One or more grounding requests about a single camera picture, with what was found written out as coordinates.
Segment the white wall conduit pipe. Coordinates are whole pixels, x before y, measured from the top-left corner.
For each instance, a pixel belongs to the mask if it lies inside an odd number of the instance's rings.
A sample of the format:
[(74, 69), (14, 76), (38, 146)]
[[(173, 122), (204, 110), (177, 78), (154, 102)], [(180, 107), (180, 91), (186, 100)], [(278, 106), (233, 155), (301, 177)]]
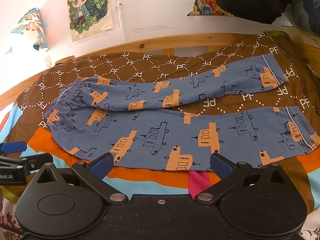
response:
[(118, 14), (118, 21), (119, 21), (119, 27), (120, 27), (120, 33), (121, 33), (121, 40), (122, 40), (123, 43), (125, 43), (126, 39), (125, 39), (125, 31), (124, 31), (124, 26), (123, 26), (122, 6), (123, 6), (123, 4), (121, 3), (121, 1), (120, 0), (116, 0), (116, 9), (117, 9), (117, 14)]

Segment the blond anime character poster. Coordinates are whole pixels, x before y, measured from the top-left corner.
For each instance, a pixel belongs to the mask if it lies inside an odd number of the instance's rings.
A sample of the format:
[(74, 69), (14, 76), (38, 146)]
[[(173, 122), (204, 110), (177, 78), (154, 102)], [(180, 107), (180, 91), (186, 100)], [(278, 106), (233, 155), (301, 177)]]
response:
[(110, 0), (67, 0), (72, 41), (113, 28)]

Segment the brown PF patterned blanket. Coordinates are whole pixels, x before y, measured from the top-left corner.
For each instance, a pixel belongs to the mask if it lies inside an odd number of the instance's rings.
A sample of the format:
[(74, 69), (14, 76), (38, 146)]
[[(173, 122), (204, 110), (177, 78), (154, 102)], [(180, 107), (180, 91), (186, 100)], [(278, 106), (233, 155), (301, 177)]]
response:
[(247, 93), (221, 99), (202, 96), (185, 107), (199, 114), (224, 114), (260, 106), (298, 106), (315, 130), (319, 130), (319, 71), (297, 51), (289, 35), (266, 31), (256, 35), (207, 34), (194, 41), (213, 41), (216, 46), (199, 56), (150, 55), (143, 48), (159, 44), (148, 40), (109, 52), (94, 53), (58, 64), (35, 77), (15, 97), (12, 110), (1, 122), (1, 141), (29, 141), (47, 128), (45, 111), (59, 91), (78, 77), (101, 76), (129, 82), (158, 82), (175, 77), (193, 77), (202, 72), (252, 56), (271, 53), (288, 83), (266, 93)]

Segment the wooden bed frame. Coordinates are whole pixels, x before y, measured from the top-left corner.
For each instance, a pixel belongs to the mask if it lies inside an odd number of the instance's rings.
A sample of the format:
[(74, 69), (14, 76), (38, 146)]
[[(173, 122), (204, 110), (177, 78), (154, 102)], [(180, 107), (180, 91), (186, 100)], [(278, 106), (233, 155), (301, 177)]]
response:
[[(282, 26), (281, 30), (289, 35), (300, 56), (306, 59), (307, 63), (313, 69), (319, 70), (319, 38), (294, 27)], [(236, 33), (171, 35), (127, 42), (87, 53), (84, 57), (118, 53), (122, 51), (144, 53), (156, 50), (162, 50), (164, 55), (174, 56), (176, 48), (188, 47), (207, 47), (209, 52), (214, 52), (249, 37), (249, 34)], [(44, 72), (40, 72), (22, 81), (10, 90), (1, 94), (1, 111), (14, 103), (18, 96), (36, 82), (42, 74), (44, 74)]]

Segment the floral white bedding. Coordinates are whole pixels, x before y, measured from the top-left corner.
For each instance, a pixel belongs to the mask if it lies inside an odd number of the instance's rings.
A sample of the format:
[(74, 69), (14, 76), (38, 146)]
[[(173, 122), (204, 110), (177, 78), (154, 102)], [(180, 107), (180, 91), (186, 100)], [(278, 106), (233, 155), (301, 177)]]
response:
[(1, 186), (1, 240), (21, 239), (23, 232), (16, 218), (19, 197)]

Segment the blue pyjama pants orange cars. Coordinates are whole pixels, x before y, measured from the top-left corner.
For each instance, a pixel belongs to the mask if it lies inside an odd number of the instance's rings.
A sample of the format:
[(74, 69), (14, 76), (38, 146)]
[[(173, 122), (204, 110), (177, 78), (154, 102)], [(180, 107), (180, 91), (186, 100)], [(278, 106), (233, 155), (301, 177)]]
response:
[(44, 116), (56, 143), (88, 161), (108, 152), (121, 167), (209, 171), (214, 155), (220, 154), (257, 167), (308, 154), (319, 145), (319, 136), (298, 107), (220, 115), (174, 107), (264, 93), (285, 82), (271, 54), (152, 83), (77, 78), (60, 90)]

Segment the anime poster far left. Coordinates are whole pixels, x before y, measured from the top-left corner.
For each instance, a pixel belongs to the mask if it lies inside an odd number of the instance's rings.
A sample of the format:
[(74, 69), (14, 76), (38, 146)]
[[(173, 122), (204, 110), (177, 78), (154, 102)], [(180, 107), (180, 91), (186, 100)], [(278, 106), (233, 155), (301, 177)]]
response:
[(28, 10), (12, 29), (12, 34), (27, 34), (32, 38), (32, 45), (35, 50), (48, 50), (47, 40), (44, 34), (42, 16), (39, 8)]

